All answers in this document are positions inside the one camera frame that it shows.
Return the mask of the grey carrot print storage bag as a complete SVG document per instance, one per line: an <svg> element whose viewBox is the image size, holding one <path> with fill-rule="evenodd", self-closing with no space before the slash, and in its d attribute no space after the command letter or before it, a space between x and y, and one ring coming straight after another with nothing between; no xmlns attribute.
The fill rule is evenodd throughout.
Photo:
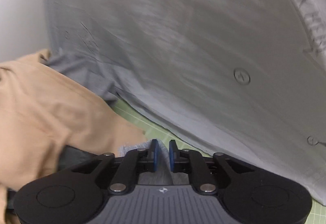
<svg viewBox="0 0 326 224"><path fill-rule="evenodd" d="M325 203L325 0L46 0L53 51L80 53L133 108L207 153Z"/></svg>

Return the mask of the dark denim garment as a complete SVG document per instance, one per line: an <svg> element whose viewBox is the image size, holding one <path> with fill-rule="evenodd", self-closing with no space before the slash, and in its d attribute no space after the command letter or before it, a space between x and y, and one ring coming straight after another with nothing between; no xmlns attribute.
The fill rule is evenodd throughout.
<svg viewBox="0 0 326 224"><path fill-rule="evenodd" d="M55 169L55 172L69 168L76 164L80 164L80 163L85 162L95 156L96 156L96 154L82 151L80 149L77 149L77 148L74 148L71 146L65 146L59 156L59 160L58 160L58 164ZM14 202L14 196L16 193L17 192L14 191L13 189L10 189L10 188L7 189L6 211L11 214L14 214L14 215L15 215L15 212L14 212L13 202Z"/></svg>

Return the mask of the beige garment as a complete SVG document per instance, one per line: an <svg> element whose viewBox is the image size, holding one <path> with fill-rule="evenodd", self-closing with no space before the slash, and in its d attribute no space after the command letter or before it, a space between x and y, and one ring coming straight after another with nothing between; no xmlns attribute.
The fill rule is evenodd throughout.
<svg viewBox="0 0 326 224"><path fill-rule="evenodd" d="M48 50L1 63L1 223L8 189L53 173L64 147L118 153L145 142L143 130L79 83L45 65Z"/></svg>

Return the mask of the grey sweatpants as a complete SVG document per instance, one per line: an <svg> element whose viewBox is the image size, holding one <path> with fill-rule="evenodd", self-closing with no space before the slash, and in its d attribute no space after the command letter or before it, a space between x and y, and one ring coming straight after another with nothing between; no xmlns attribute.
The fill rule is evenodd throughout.
<svg viewBox="0 0 326 224"><path fill-rule="evenodd" d="M139 174L139 185L187 185L188 175L185 173L173 173L170 169L170 156L167 147L161 140L157 140L154 172Z"/></svg>

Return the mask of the green grid cutting mat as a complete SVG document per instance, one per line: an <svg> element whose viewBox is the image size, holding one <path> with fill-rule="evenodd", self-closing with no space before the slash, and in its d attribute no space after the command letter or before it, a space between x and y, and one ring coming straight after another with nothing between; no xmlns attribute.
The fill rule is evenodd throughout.
<svg viewBox="0 0 326 224"><path fill-rule="evenodd" d="M141 128L144 131L145 137L148 140L155 138L159 139L163 141L166 147L169 146L170 140L176 140L177 146L179 148L189 148L198 150L183 141L182 139L175 136L169 130L159 126L158 124L147 119L145 116L141 115L123 100L118 100L118 102L113 106L113 111L115 111L118 115L125 118L127 121L131 122L135 126ZM321 205L319 202L316 202L314 200L312 202L312 209L306 220L306 223L325 223L325 206Z"/></svg>

